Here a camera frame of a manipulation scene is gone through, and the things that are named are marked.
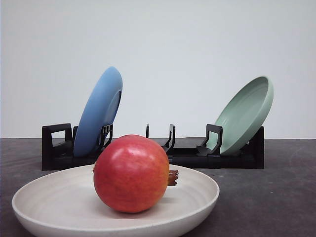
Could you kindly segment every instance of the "blue plate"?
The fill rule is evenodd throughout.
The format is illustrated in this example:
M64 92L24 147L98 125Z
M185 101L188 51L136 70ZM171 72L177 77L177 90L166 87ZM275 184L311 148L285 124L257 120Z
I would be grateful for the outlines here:
M82 157L99 146L101 128L112 124L122 94L122 77L109 67L95 85L82 113L74 142L74 156Z

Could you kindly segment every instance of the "plate rim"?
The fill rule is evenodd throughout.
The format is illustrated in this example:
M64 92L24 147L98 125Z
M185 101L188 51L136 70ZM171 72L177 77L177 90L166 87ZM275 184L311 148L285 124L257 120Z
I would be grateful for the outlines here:
M181 167L181 168L184 168L184 169L188 169L190 171L193 171L193 172L197 172L199 173L200 175L204 175L206 178L208 178L216 187L216 194L215 194L215 197L209 201L206 205L204 205L203 207L197 209L197 210L194 210L184 216L181 216L181 217L178 217L178 218L174 218L174 219L171 219L171 220L167 220L167 221L161 221L161 222L157 222L157 223L154 223L154 224L145 224L145 225L138 225L138 226L133 226L133 227L125 227L125 228L99 228L99 229L96 229L96 228L92 228L92 229L87 229L87 228L72 228L72 227L60 227L60 226L57 226L57 225L54 225L54 224L48 224L48 223L45 223L45 222L42 222L42 221L38 221L34 218L31 218L25 214L23 214L21 211L18 210L18 208L16 207L15 205L15 199L16 197L18 196L18 194L24 189L26 188L28 185L30 185L31 183L43 178L43 177L46 177L46 176L52 176L52 175L55 175L56 173L59 173L59 172L66 172L66 171L69 171L71 169L76 169L76 168L83 168L83 167L88 167L88 166L93 166L93 164L90 164L90 165L84 165L84 166L78 166L78 167L74 167L74 168L70 168L70 169L64 169L64 170L60 170L60 171L57 171L57 172L54 172L54 173L50 173L50 174L47 174L47 175L44 175L42 177L39 177L27 184L25 184L24 186L22 186L13 196L12 198L12 201L11 201L11 205L12 205L12 208L15 212L16 215L19 215L20 217L26 219L27 221L29 222L32 222L32 223L36 223L38 225L41 225L41 226L44 226L44 227L47 227L47 228L52 228L52 229L59 229L59 230L66 230L66 231L80 231L80 232L113 232L113 231L128 231L128 230L135 230L135 229L145 229L145 228L150 228L150 227L155 227L155 226L160 226L160 225L164 225L164 224L168 224L168 223L171 223L171 222L175 222L175 221L179 221L181 219L186 219L190 216L193 216L203 210L206 210L208 209L212 204L214 204L218 197L219 197L219 194L220 194L220 188L218 186L218 184L216 183L216 181L214 179L212 179L211 177L209 177L208 175L200 172L200 171L197 171L197 170L194 170L194 169L190 169L190 168L187 168L187 167L183 167L183 166L179 166L179 165L172 165L170 164L170 169L171 167Z

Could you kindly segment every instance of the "white bowl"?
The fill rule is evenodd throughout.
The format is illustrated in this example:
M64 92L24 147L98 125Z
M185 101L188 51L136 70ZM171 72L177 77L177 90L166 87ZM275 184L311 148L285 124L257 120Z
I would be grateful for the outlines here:
M219 196L217 183L196 170L179 170L152 208L137 214L107 207L93 186L92 165L38 178L16 192L12 207L20 223L37 237L178 237L199 225Z

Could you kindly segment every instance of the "plate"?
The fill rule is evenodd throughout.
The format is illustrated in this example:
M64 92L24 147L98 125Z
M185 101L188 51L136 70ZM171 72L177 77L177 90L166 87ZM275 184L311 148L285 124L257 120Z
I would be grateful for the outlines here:
M122 94L122 77L115 67L109 67L95 85L81 115L75 142L74 156L82 157L99 146L101 128L112 124Z
M93 186L93 165L58 171L23 186L12 199L20 223L37 237L177 237L199 225L219 195L216 182L196 170L179 170L178 184L147 211L107 207Z
M273 101L274 90L267 77L259 77L242 88L224 108L215 125L223 127L222 155L238 155L242 148L259 130L266 119ZM210 136L207 147L217 143Z

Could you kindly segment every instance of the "gray table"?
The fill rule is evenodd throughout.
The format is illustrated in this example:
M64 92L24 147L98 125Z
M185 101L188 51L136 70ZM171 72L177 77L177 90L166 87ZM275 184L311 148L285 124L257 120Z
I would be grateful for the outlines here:
M187 145L194 139L179 139ZM316 139L266 139L265 169L197 169L220 187L218 202L183 237L316 236ZM1 139L1 236L31 237L11 200L41 171L41 139Z

